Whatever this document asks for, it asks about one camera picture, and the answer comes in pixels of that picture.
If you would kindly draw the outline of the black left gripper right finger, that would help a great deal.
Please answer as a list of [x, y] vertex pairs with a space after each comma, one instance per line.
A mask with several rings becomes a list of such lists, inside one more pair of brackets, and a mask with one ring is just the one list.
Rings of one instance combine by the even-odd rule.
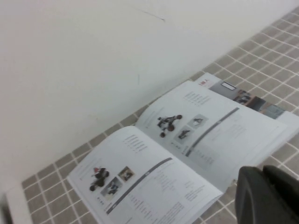
[[282, 206], [281, 213], [286, 215], [289, 221], [285, 224], [299, 223], [299, 181], [285, 171], [272, 166], [263, 167], [271, 190]]

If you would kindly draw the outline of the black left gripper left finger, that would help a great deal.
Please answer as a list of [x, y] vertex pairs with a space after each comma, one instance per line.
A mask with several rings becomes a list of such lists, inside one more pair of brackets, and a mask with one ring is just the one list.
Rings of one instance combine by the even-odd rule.
[[286, 183], [288, 174], [274, 166], [263, 170], [242, 167], [235, 195], [235, 211], [239, 224], [285, 224], [288, 214], [276, 188]]

